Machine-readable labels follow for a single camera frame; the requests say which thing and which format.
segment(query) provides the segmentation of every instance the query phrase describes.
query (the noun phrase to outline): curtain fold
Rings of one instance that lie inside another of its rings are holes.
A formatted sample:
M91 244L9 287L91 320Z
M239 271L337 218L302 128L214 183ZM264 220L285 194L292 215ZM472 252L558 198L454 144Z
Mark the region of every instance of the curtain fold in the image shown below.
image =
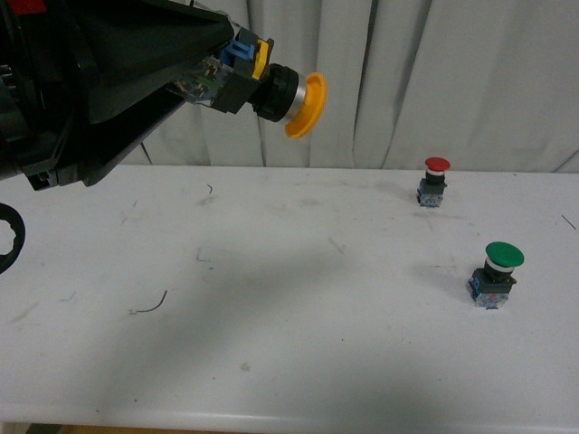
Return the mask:
M146 142L154 164L579 172L579 2L204 0L271 61L327 78L312 134L185 105ZM126 160L148 164L142 149Z

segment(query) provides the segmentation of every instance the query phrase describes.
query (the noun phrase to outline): black ring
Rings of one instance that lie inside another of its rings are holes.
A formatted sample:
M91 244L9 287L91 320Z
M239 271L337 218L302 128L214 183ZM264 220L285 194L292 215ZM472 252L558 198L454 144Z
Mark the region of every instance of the black ring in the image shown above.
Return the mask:
M24 246L26 229L24 227L24 220L22 220L18 211L3 203L0 203L0 220L8 222L16 235L12 250L5 255L0 255L0 274L2 274L9 269L18 258L20 250L22 250Z

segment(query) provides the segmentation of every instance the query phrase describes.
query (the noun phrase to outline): table surface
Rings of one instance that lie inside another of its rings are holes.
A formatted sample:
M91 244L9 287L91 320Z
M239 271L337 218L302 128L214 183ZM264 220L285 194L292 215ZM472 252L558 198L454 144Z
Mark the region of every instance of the table surface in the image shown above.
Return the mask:
M27 240L0 276L0 420L579 432L579 175L449 172L438 209L416 202L422 176L2 182ZM492 241L526 254L499 310L466 287Z

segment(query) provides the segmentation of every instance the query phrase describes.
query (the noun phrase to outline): scratch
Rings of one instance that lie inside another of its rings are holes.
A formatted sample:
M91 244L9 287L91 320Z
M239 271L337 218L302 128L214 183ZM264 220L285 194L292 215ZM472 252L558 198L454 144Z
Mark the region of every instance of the scratch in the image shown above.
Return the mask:
M332 239L332 237L329 237L327 240L330 242L330 244L331 244L332 246L334 246L334 247L336 248L337 251L340 252L340 254L342 254L342 255L345 254L345 253L344 253L344 249L343 249L343 247L345 247L345 246L340 247L340 246L337 244L337 242L335 242L335 241Z
M197 262L211 262L209 259L201 259L201 250L202 249L199 249L197 251Z
M575 228L574 224L572 224L570 221L568 221L567 218L566 218L563 214L561 214L561 217L563 217L563 219L564 219L567 223L569 223L573 229L577 230L577 228Z
M431 219L428 217L425 218L426 222L428 223L428 227L431 228L431 231L434 232L434 226L432 226Z
M159 301L158 305L156 305L155 307L151 307L150 309L147 309L147 310L132 310L131 309L128 311L128 313L130 315L136 315L136 314L145 314L146 312L153 312L155 309L158 309L163 304L163 302L165 301L165 296L166 296L166 290L163 293L163 297L161 298L161 301Z
M71 301L72 298L76 295L76 291L74 291L70 297L68 298L61 298L59 301Z

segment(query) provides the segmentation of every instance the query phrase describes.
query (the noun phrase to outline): white backdrop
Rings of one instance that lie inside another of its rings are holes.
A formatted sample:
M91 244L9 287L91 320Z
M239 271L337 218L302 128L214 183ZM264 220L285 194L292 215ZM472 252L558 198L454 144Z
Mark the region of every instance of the white backdrop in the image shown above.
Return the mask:
M271 60L322 72L314 132L186 105L145 146L153 164L579 172L579 2L205 0ZM127 163L148 164L142 149Z

